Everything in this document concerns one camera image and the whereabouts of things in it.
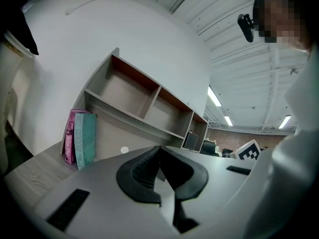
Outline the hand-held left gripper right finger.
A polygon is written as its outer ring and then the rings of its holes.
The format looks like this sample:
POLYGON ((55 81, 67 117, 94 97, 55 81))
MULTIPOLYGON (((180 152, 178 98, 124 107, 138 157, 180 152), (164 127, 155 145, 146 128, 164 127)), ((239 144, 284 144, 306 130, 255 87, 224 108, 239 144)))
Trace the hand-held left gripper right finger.
POLYGON ((215 221, 253 166, 253 162, 161 147, 160 168, 174 190, 176 229, 185 233, 215 221))

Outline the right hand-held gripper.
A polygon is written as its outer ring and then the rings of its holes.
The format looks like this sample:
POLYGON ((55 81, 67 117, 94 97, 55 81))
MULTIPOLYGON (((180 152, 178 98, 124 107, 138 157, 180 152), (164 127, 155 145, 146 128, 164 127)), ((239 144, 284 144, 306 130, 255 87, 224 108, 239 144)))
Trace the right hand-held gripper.
POLYGON ((244 144, 234 152, 230 153, 230 157, 238 160, 245 161, 257 161, 261 150, 256 142, 256 140, 251 140, 250 142, 244 144))

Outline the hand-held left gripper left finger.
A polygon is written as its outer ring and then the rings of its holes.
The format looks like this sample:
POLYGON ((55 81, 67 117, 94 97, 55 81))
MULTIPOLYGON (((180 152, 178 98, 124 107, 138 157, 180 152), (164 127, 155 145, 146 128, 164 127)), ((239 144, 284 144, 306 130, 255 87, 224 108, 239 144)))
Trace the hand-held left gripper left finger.
POLYGON ((177 229, 154 190, 160 148, 100 160, 77 171, 37 204, 35 212, 78 239, 170 239, 177 229))

